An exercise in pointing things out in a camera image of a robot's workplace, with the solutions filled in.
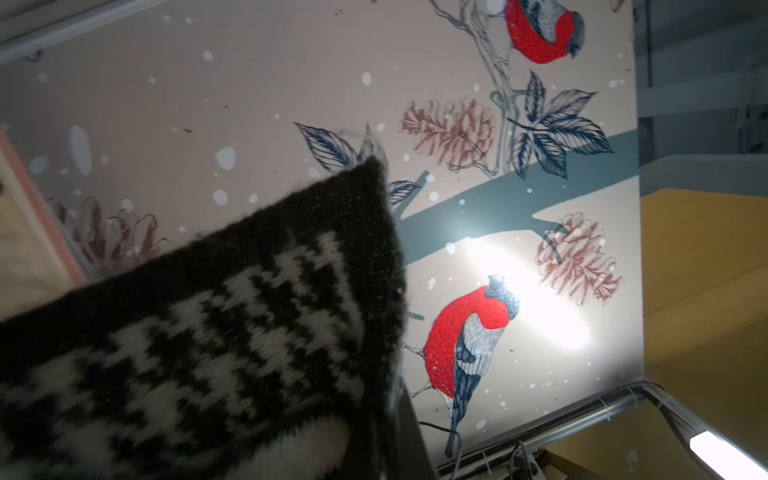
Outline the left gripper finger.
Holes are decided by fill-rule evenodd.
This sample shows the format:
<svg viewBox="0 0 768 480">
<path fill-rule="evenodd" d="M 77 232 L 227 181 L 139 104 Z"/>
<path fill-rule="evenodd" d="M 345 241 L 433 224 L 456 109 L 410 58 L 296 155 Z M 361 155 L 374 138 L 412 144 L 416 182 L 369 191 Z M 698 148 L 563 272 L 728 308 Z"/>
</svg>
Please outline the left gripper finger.
<svg viewBox="0 0 768 480">
<path fill-rule="evenodd" d="M 421 426 L 401 377 L 394 378 L 384 406 L 383 478 L 436 479 Z"/>
</svg>

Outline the black white houndstooth scarf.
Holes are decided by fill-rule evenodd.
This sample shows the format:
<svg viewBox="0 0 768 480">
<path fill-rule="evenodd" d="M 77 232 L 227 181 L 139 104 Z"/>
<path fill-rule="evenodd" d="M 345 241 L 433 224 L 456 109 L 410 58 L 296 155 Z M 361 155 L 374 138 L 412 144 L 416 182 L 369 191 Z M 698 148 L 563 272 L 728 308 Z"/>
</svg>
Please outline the black white houndstooth scarf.
<svg viewBox="0 0 768 480">
<path fill-rule="evenodd" d="M 395 479 L 378 159 L 1 324 L 5 479 Z"/>
</svg>

